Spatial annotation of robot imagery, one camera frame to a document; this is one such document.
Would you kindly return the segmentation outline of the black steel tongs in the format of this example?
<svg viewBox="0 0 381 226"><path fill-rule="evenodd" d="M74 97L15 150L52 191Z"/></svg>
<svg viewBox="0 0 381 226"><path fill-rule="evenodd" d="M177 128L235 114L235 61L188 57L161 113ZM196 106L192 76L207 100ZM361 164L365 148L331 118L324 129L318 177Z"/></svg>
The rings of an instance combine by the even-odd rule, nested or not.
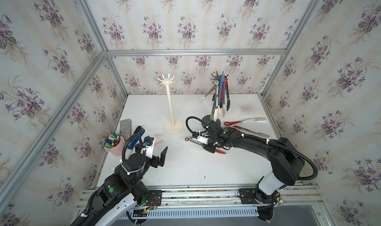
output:
<svg viewBox="0 0 381 226"><path fill-rule="evenodd" d="M227 79L227 87L226 87L226 97L227 97L227 101L226 101L226 111L229 111L229 108L230 108L230 93L229 93L229 85L228 85L228 79Z"/></svg>

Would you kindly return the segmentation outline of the cream utensil rack stand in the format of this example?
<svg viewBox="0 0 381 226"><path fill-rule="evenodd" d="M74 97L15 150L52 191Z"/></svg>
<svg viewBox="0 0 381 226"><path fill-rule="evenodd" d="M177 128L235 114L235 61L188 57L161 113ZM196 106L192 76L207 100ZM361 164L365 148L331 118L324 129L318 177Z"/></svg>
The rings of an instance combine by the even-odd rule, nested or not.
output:
<svg viewBox="0 0 381 226"><path fill-rule="evenodd" d="M164 130L167 134L176 135L179 134L184 127L183 121L179 118L174 117L173 104L171 98L170 85L175 82L175 77L169 73L167 75L161 75L157 78L157 82L160 85L163 85L166 89L166 94L168 98L168 105L170 111L170 118L164 123Z"/></svg>

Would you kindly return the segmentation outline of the cream steel tongs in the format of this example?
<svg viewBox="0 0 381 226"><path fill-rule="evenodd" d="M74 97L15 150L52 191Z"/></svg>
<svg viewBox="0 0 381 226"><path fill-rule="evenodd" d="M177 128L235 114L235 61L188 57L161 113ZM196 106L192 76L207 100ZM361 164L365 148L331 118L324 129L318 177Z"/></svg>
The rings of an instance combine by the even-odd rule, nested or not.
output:
<svg viewBox="0 0 381 226"><path fill-rule="evenodd" d="M210 90L202 97L202 99L200 100L199 103L201 103L209 94L211 94L213 91L216 90L216 88L218 87L219 85L219 81L212 81L212 87L210 88Z"/></svg>

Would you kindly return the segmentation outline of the red handled steel tongs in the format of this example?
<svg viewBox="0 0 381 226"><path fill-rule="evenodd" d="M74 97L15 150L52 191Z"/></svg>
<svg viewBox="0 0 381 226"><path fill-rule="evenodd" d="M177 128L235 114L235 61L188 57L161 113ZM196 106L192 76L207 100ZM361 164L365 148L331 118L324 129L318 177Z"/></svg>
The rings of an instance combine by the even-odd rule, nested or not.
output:
<svg viewBox="0 0 381 226"><path fill-rule="evenodd" d="M227 78L225 77L224 78L224 84L223 84L223 106L226 107L226 101L227 101L227 97L226 97L226 87L227 87Z"/></svg>

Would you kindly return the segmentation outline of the dark grey utensil rack stand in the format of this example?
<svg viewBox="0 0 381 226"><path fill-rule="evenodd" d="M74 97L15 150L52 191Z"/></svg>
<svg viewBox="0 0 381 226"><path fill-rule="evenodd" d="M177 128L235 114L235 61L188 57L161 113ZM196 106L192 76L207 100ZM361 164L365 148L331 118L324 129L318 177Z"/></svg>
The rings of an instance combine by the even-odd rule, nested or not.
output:
<svg viewBox="0 0 381 226"><path fill-rule="evenodd" d="M212 76L212 81L214 81L214 76L215 76L215 75L216 75L216 74L212 74L212 75L211 75L211 76ZM206 117L205 117L205 120L204 120L204 122L206 122L206 123L209 122L209 121L212 121L212 120L211 120L211 114L210 114L209 116L206 116Z"/></svg>

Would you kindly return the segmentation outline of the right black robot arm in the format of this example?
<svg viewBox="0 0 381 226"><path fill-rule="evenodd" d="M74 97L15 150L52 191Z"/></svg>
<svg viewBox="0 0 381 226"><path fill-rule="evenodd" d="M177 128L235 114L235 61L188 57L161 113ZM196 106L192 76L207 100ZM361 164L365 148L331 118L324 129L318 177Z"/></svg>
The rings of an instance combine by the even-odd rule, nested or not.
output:
<svg viewBox="0 0 381 226"><path fill-rule="evenodd" d="M237 123L228 123L226 127L213 120L206 122L190 116L186 119L186 127L193 137L207 138L202 142L203 149L215 153L217 149L229 150L239 148L266 158L271 171L263 176L253 193L257 198L273 196L279 189L292 186L296 181L313 180L318 176L318 168L307 156L297 151L294 145L284 137L269 139L257 133L243 133Z"/></svg>

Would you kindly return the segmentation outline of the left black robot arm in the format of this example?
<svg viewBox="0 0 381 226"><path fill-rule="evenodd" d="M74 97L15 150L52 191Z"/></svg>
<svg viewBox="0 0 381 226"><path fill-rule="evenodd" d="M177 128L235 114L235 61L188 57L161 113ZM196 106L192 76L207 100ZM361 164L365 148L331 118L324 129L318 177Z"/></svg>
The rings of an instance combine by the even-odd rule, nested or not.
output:
<svg viewBox="0 0 381 226"><path fill-rule="evenodd" d="M133 134L122 149L121 162L113 174L95 190L82 213L71 223L72 226L111 226L129 209L144 205L149 190L142 182L150 167L163 167L168 147L160 156L153 155L155 137L142 139Z"/></svg>

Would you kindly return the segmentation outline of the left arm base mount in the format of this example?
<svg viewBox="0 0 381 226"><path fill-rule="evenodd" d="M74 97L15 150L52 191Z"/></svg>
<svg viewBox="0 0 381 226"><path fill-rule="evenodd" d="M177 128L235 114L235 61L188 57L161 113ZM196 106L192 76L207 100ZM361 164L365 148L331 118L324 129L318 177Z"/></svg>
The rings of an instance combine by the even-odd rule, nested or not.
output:
<svg viewBox="0 0 381 226"><path fill-rule="evenodd" d="M132 220L143 220L148 218L148 213L161 206L162 190L150 190L147 196L138 200L138 208L130 209L124 216Z"/></svg>

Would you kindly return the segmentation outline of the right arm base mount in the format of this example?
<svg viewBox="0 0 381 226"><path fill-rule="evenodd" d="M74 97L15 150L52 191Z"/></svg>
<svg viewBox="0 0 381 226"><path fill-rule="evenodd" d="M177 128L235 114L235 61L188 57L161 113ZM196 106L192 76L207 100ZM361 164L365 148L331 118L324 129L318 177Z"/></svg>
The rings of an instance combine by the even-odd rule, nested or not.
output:
<svg viewBox="0 0 381 226"><path fill-rule="evenodd" d="M266 195L258 187L241 188L237 195L242 204L260 204L260 206L257 206L257 218L263 222L270 221L273 218L274 209L281 200L278 191L275 191L271 195Z"/></svg>

